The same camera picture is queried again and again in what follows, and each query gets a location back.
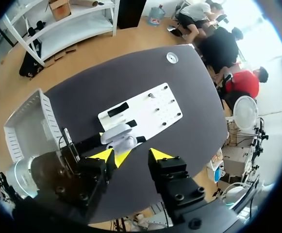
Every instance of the black shorts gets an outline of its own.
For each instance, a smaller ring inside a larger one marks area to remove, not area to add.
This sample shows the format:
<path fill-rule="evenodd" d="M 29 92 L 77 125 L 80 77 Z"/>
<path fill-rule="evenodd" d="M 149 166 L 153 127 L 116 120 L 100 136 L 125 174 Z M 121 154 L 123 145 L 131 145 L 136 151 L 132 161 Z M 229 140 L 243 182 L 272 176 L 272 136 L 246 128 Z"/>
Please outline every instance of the black shorts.
<path fill-rule="evenodd" d="M 179 20 L 180 24 L 184 27 L 187 28 L 188 25 L 195 24 L 197 28 L 202 28 L 202 25 L 206 22 L 207 20 L 199 20 L 199 21 L 194 21 L 191 17 L 186 16 L 182 13 L 179 13 L 177 16 L 177 19 Z"/>

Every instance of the dark gray table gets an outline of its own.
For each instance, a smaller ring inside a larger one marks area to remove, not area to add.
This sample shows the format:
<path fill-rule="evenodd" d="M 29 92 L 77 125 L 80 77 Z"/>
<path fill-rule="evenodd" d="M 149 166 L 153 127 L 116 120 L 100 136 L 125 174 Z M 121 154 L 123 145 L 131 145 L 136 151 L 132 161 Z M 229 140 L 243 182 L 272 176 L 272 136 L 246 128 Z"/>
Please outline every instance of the dark gray table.
<path fill-rule="evenodd" d="M 168 52 L 178 56 L 178 63 L 167 61 Z M 78 142 L 103 132 L 98 113 L 164 82 L 183 118 L 128 156 L 115 171 L 91 223 L 126 216 L 160 200 L 148 169 L 149 148 L 182 157 L 190 175 L 198 174 L 227 138 L 221 102 L 203 62 L 188 45 L 118 57 L 84 70 L 46 93 L 59 126 L 67 127 Z"/>

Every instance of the cardboard box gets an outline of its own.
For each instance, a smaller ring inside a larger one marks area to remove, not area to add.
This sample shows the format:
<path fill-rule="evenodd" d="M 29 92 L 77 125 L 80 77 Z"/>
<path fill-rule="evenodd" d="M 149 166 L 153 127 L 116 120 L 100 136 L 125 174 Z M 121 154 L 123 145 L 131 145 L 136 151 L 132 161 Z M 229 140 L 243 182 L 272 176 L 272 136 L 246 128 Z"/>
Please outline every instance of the cardboard box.
<path fill-rule="evenodd" d="M 66 54 L 65 50 L 62 50 L 54 55 L 54 60 L 57 61 L 60 58 L 64 57 Z"/>
<path fill-rule="evenodd" d="M 70 3 L 79 6 L 95 7 L 99 2 L 96 0 L 71 0 Z"/>
<path fill-rule="evenodd" d="M 56 21 L 71 15 L 69 0 L 49 0 L 49 6 Z"/>
<path fill-rule="evenodd" d="M 75 52 L 76 50 L 77 50 L 77 44 L 72 45 L 72 46 L 70 46 L 70 47 L 67 47 L 67 48 L 65 49 L 65 52 L 66 52 L 66 53 L 70 53 L 70 52 Z"/>

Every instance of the water bottle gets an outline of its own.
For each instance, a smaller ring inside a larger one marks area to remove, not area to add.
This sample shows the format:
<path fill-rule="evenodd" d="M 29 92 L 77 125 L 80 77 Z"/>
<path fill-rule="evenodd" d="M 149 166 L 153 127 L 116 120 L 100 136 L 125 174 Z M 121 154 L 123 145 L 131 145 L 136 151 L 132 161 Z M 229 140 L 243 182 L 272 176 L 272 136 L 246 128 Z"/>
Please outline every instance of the water bottle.
<path fill-rule="evenodd" d="M 160 20 L 165 17 L 165 14 L 166 12 L 162 9 L 162 5 L 159 5 L 159 7 L 152 7 L 147 19 L 147 23 L 157 27 L 160 24 Z"/>

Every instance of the white shelf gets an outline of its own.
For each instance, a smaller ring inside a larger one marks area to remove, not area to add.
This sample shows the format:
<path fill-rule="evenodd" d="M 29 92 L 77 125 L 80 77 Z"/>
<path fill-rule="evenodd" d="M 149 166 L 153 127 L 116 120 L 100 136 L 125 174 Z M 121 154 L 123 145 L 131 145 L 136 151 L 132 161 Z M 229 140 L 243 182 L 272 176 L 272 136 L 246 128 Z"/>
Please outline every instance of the white shelf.
<path fill-rule="evenodd" d="M 54 29 L 55 27 L 58 27 L 59 25 L 66 23 L 67 21 L 70 21 L 71 19 L 80 17 L 80 16 L 84 16 L 86 14 L 92 13 L 92 12 L 96 12 L 96 11 L 101 11 L 101 10 L 105 10 L 105 9 L 110 9 L 110 8 L 114 8 L 115 4 L 112 1 L 108 1 L 105 2 L 104 5 L 100 6 L 96 6 L 96 7 L 85 7 L 85 6 L 78 6 L 78 5 L 71 5 L 71 15 L 68 17 L 65 17 L 59 21 L 55 21 L 54 18 L 52 18 L 50 21 L 46 22 L 46 27 L 37 32 L 34 36 L 29 37 L 27 40 L 27 44 L 29 45 L 30 43 L 32 43 L 35 39 L 39 38 L 40 36 L 42 36 L 43 34 L 49 32 L 50 30 Z"/>
<path fill-rule="evenodd" d="M 10 21 L 12 25 L 14 25 L 25 13 L 27 13 L 29 10 L 31 10 L 33 7 L 38 5 L 39 3 L 46 1 L 46 0 L 35 0 L 26 6 L 24 8 L 19 9 L 18 14 Z"/>
<path fill-rule="evenodd" d="M 5 14 L 3 22 L 19 44 L 44 66 L 47 58 L 68 46 L 107 32 L 113 32 L 112 36 L 116 35 L 120 0 L 101 0 L 101 2 L 104 5 L 96 7 L 72 4 L 70 5 L 72 14 L 56 22 L 51 9 L 46 8 L 48 0 L 33 0 L 19 9 L 18 14 L 11 21 Z M 110 9 L 108 17 L 111 17 L 112 23 L 102 15 L 102 10 L 106 9 Z M 24 17 L 27 27 L 34 27 L 40 20 L 46 22 L 46 26 L 34 36 L 24 39 L 14 27 L 21 17 Z M 37 38 L 42 41 L 41 58 L 35 49 L 29 46 Z"/>
<path fill-rule="evenodd" d="M 112 30 L 113 25 L 103 15 L 91 14 L 81 20 L 75 20 L 41 38 L 41 59 L 45 61 L 68 46 Z"/>

